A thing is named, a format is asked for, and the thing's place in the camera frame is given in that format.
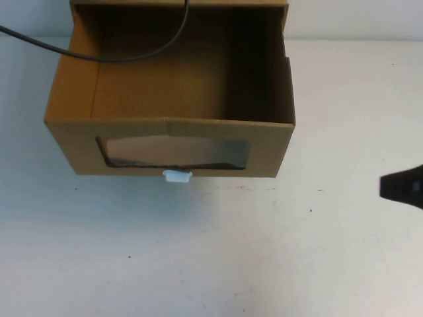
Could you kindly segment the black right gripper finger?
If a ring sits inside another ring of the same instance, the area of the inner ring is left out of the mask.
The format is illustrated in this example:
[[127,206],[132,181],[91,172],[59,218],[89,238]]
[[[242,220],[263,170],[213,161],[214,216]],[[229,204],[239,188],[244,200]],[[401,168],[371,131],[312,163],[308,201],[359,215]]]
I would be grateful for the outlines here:
[[400,188],[381,188],[380,197],[422,209],[422,191]]
[[413,187],[414,183],[422,184],[422,165],[381,177],[381,187]]

